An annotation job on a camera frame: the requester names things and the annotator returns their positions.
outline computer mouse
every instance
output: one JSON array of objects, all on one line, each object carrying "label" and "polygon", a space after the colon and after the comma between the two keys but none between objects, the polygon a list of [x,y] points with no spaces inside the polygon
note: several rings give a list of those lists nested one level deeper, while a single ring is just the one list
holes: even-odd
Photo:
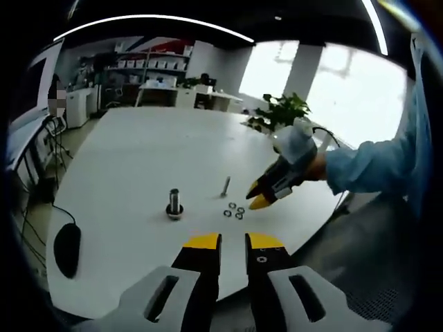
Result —
[{"label": "computer mouse", "polygon": [[58,268],[66,278],[74,278],[77,272],[82,232],[74,223],[67,223],[57,233],[54,240],[54,258]]}]

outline metal bolt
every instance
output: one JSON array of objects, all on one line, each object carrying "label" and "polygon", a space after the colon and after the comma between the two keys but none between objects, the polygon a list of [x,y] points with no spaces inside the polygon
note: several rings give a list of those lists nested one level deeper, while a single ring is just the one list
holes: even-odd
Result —
[{"label": "metal bolt", "polygon": [[169,204],[171,207],[171,213],[173,214],[180,213],[180,196],[178,189],[171,189],[169,193]]},{"label": "metal bolt", "polygon": [[229,183],[230,183],[230,176],[228,176],[226,178],[226,181],[225,181],[224,187],[223,187],[223,192],[221,192],[220,197],[226,197],[227,192],[228,192]]}]

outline window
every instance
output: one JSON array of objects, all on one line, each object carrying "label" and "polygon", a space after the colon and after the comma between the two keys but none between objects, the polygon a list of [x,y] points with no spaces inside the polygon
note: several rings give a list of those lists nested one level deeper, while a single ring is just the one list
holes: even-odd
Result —
[{"label": "window", "polygon": [[254,47],[240,84],[240,93],[262,99],[281,97],[296,57],[298,41],[269,41]]},{"label": "window", "polygon": [[382,57],[328,44],[307,98],[309,117],[351,147],[390,140],[404,109],[406,79],[406,70]]}]

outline office room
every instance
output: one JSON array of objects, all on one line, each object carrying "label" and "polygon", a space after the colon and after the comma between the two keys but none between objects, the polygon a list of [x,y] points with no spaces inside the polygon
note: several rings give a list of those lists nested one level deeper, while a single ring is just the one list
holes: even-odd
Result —
[{"label": "office room", "polygon": [[29,61],[10,215],[68,328],[133,310],[141,331],[292,331],[306,311],[305,331],[389,331],[413,305],[422,208],[391,173],[414,155],[394,144],[430,131],[411,115],[430,41],[383,1],[277,2],[76,1]]}]

